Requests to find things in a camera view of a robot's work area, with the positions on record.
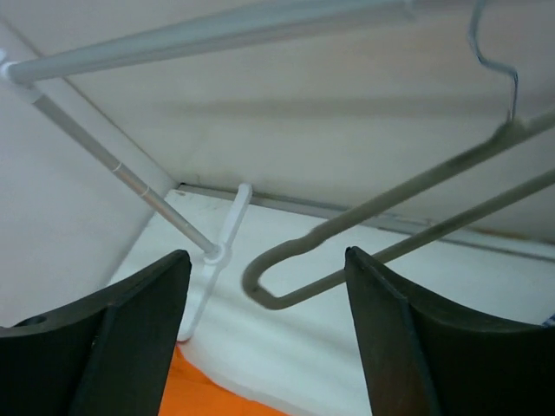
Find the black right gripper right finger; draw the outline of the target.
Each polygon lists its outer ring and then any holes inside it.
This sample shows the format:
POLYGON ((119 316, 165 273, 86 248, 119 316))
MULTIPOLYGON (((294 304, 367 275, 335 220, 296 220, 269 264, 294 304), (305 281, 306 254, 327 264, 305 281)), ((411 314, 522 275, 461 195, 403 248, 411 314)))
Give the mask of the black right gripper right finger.
POLYGON ((346 250, 374 415, 551 415, 554 330, 479 312, 346 250))

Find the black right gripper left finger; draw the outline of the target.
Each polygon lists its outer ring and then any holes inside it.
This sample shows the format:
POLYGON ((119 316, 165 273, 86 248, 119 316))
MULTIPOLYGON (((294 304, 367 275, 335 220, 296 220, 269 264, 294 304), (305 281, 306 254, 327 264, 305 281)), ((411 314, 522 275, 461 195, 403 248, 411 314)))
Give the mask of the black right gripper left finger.
POLYGON ((3 415, 156 415, 192 264, 175 250, 128 278, 1 330, 3 415))

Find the orange trousers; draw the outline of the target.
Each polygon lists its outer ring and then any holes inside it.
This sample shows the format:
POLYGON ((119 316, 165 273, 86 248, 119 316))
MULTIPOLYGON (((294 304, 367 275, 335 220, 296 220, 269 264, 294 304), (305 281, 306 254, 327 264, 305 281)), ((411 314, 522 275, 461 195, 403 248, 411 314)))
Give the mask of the orange trousers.
POLYGON ((278 416, 284 413, 216 385, 188 362, 176 345, 159 415, 278 416))

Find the grey wire hanger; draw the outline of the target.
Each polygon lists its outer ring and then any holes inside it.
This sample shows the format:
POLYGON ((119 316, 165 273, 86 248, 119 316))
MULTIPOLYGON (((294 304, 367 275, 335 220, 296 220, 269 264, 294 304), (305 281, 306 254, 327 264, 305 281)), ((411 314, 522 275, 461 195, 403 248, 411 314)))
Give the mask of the grey wire hanger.
POLYGON ((485 8, 486 2, 475 3, 467 27, 467 40, 473 55, 482 67, 511 79, 512 92, 506 122, 501 124, 485 142, 321 223, 303 237, 288 240, 257 256, 248 264, 241 280, 242 290, 254 302, 269 310, 287 309, 344 283, 344 274, 338 270, 291 293, 274 296, 261 285, 260 279, 271 267, 313 251, 329 239, 355 226, 374 225, 406 235, 406 239, 376 253, 380 262, 388 263, 554 184, 554 171, 549 170, 439 223, 405 219, 391 213, 393 207, 554 128, 553 111, 547 111, 530 120, 517 118, 519 94, 517 69, 484 56, 480 49, 478 32, 485 8))

